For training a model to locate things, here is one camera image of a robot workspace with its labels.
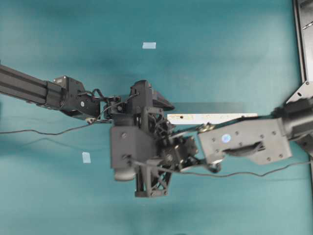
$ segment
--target wire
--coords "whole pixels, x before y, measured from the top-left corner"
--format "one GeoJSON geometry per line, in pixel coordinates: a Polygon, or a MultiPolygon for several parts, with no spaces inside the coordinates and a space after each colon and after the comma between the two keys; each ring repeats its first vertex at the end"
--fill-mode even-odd
{"type": "Polygon", "coordinates": [[[73,128],[70,128],[70,129],[67,129],[65,131],[62,131],[62,132],[59,132],[59,133],[45,133],[45,132],[40,132],[40,131],[37,131],[37,130],[33,130],[33,129],[28,129],[28,130],[20,130],[20,131],[7,131],[7,132],[0,132],[0,134],[14,134],[14,133],[22,133],[22,132],[35,132],[37,134],[40,134],[40,135],[47,135],[47,136],[58,136],[58,135],[61,135],[61,134],[64,134],[66,132],[69,132],[69,131],[74,131],[74,130],[78,130],[78,129],[82,129],[84,127],[88,127],[88,126],[91,126],[91,125],[94,125],[95,123],[97,123],[97,120],[101,117],[101,115],[107,111],[109,108],[113,107],[113,106],[116,106],[116,105],[119,105],[123,102],[118,102],[116,104],[113,104],[113,105],[110,105],[109,107],[105,108],[99,115],[98,117],[95,119],[94,122],[90,123],[90,124],[87,124],[87,125],[83,125],[83,126],[78,126],[78,127],[73,127],[73,128]]]}
{"type": "Polygon", "coordinates": [[[289,165],[284,166],[282,168],[277,168],[277,169],[268,171],[268,172],[266,172],[264,174],[257,174],[257,173],[249,172],[249,171],[241,171],[241,172],[230,173],[230,174],[227,174],[227,175],[215,175],[215,174],[205,174],[205,173],[196,173],[196,172],[181,172],[181,171],[169,170],[169,169],[166,169],[166,168],[163,168],[163,167],[159,167],[159,166],[155,166],[155,165],[152,165],[152,164],[139,162],[139,161],[137,161],[137,160],[135,160],[133,158],[129,158],[129,159],[135,165],[153,167],[153,168],[155,168],[157,170],[164,171],[164,172],[178,173],[178,174],[183,174],[183,175],[210,176],[210,177],[215,177],[215,178],[226,178],[226,177],[230,177],[230,176],[234,176],[234,175],[254,175],[254,176],[257,176],[257,177],[264,177],[264,176],[267,176],[269,174],[272,174],[272,173],[275,173],[275,172],[278,172],[278,171],[281,171],[281,170],[285,170],[285,169],[287,169],[287,168],[289,168],[291,166],[294,166],[294,165],[306,165],[306,164],[310,164],[311,163],[311,161],[292,163],[292,164],[289,164],[289,165]]]}
{"type": "MultiPolygon", "coordinates": [[[[94,95],[94,92],[98,92],[98,94],[99,94],[100,96],[102,96],[102,93],[101,93],[101,91],[100,91],[99,89],[94,89],[93,92],[92,92],[93,95],[94,95]]],[[[139,93],[135,93],[135,94],[133,94],[133,95],[130,95],[130,96],[127,98],[126,102],[128,102],[131,98],[133,98],[133,97],[135,97],[135,96],[137,96],[137,95],[139,95],[139,93]]],[[[122,103],[124,103],[124,102],[121,101],[121,102],[118,102],[118,103],[115,103],[115,104],[113,104],[113,105],[108,106],[108,107],[105,108],[105,109],[97,116],[97,118],[95,118],[95,120],[94,120],[93,122],[91,122],[90,124],[83,125],[83,126],[73,127],[73,128],[67,129],[67,130],[62,131],[62,132],[59,132],[59,133],[46,133],[46,132],[40,132],[40,131],[33,130],[33,129],[26,129],[26,130],[19,130],[19,131],[0,132],[0,134],[14,134],[14,133],[22,133],[22,132],[35,132],[35,133],[40,134],[40,135],[58,136],[58,135],[64,134],[64,133],[69,132],[69,131],[74,131],[74,130],[78,130],[78,129],[82,129],[82,128],[84,128],[84,127],[88,127],[88,126],[94,125],[94,124],[96,124],[96,123],[106,123],[106,122],[108,122],[108,121],[111,121],[110,119],[104,119],[104,120],[98,120],[98,119],[99,119],[99,118],[101,117],[101,115],[103,115],[104,112],[107,111],[109,108],[112,108],[112,107],[114,107],[114,106],[116,106],[116,105],[119,105],[119,104],[122,104],[122,103]]]]}

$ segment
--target teal surface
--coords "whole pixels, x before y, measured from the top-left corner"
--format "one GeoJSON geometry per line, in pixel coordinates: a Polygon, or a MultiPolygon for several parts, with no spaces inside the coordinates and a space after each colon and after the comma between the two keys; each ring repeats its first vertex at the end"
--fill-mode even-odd
{"type": "MultiPolygon", "coordinates": [[[[105,95],[128,94],[147,79],[182,113],[268,114],[301,81],[291,0],[1,0],[0,59],[43,80],[69,75],[105,95]]],[[[82,124],[0,97],[0,131],[82,124]]],[[[308,166],[266,178],[174,175],[167,197],[134,198],[134,182],[113,180],[109,128],[0,136],[0,234],[313,234],[308,166]]],[[[291,146],[286,161],[228,158],[222,173],[307,160],[291,146]]]]}

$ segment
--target small paper tag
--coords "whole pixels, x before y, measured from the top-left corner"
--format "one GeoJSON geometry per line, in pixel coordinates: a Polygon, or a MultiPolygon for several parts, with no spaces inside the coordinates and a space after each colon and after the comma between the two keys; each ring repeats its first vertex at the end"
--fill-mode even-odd
{"type": "Polygon", "coordinates": [[[85,164],[91,163],[90,153],[83,152],[83,163],[85,163],[85,164]]]}
{"type": "Polygon", "coordinates": [[[157,47],[157,43],[146,43],[142,44],[142,49],[155,49],[157,47]]]}

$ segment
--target gray bracket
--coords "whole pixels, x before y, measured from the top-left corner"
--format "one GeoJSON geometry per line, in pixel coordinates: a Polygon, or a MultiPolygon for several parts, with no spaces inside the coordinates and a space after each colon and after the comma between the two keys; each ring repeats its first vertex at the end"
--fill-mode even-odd
{"type": "Polygon", "coordinates": [[[313,82],[304,82],[296,92],[287,100],[286,103],[295,102],[299,99],[312,98],[313,96],[313,82]]]}

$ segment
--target black cable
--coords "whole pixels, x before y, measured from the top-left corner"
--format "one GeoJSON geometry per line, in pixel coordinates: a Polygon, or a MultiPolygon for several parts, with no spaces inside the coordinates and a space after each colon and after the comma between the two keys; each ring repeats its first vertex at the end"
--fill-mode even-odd
{"type": "Polygon", "coordinates": [[[115,106],[115,105],[119,105],[123,102],[118,102],[116,104],[113,104],[113,105],[110,105],[109,107],[105,108],[100,114],[99,116],[95,119],[95,121],[93,121],[92,123],[90,124],[87,124],[87,125],[83,125],[83,126],[78,126],[78,127],[73,127],[73,128],[70,128],[70,129],[67,129],[65,131],[62,131],[62,132],[59,132],[59,133],[45,133],[45,132],[40,132],[40,131],[37,131],[37,130],[33,130],[33,129],[28,129],[28,130],[20,130],[20,131],[7,131],[7,132],[0,132],[0,134],[14,134],[14,133],[22,133],[22,132],[35,132],[37,134],[40,134],[40,135],[47,135],[47,136],[58,136],[58,135],[61,135],[61,134],[64,134],[66,132],[69,132],[69,131],[74,131],[74,130],[78,130],[78,129],[81,129],[81,128],[84,128],[84,127],[87,127],[87,126],[91,126],[91,125],[94,125],[95,123],[97,123],[97,120],[101,117],[101,115],[107,111],[109,108],[115,106]]]}
{"type": "Polygon", "coordinates": [[[132,163],[134,163],[135,165],[153,167],[153,168],[155,168],[157,170],[164,171],[164,172],[178,173],[178,174],[184,174],[184,175],[210,176],[210,177],[215,177],[215,178],[226,178],[226,177],[230,177],[230,176],[233,176],[233,175],[254,175],[254,176],[257,176],[257,177],[264,177],[266,175],[269,175],[269,174],[272,174],[272,173],[275,173],[275,172],[278,172],[278,171],[281,171],[281,170],[285,170],[285,169],[287,169],[290,166],[306,165],[306,164],[310,164],[311,163],[311,161],[292,163],[292,164],[289,164],[289,165],[284,166],[282,168],[277,168],[277,169],[268,171],[268,172],[266,172],[264,174],[257,174],[257,173],[249,172],[249,171],[241,171],[241,172],[230,173],[230,174],[227,174],[227,175],[215,175],[215,174],[205,174],[205,173],[196,173],[196,172],[181,172],[181,171],[169,170],[169,169],[166,169],[166,168],[163,168],[163,167],[159,167],[159,166],[156,166],[156,165],[139,162],[139,161],[137,161],[135,159],[132,159],[132,158],[130,158],[130,161],[132,163]]]}

